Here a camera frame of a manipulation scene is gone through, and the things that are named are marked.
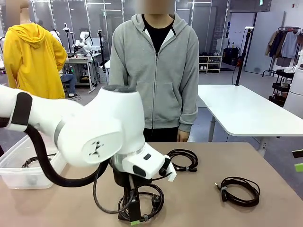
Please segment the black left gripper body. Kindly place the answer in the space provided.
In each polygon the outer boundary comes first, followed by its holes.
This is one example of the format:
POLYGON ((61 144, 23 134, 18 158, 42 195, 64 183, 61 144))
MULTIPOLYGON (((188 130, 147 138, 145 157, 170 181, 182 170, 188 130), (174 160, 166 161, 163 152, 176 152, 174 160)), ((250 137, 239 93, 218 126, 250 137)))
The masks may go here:
POLYGON ((114 180, 117 185, 123 187, 124 196, 130 196, 131 191, 134 191, 135 196, 138 195, 138 182, 140 177, 134 174, 119 172, 113 168, 114 180))

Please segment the person's left hand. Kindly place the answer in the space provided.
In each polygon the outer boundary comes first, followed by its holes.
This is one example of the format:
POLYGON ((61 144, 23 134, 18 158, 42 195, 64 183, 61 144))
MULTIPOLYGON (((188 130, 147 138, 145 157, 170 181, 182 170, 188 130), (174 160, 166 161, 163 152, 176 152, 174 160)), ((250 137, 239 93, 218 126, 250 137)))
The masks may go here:
POLYGON ((189 132, 178 130, 177 142, 187 142, 189 139, 189 132))

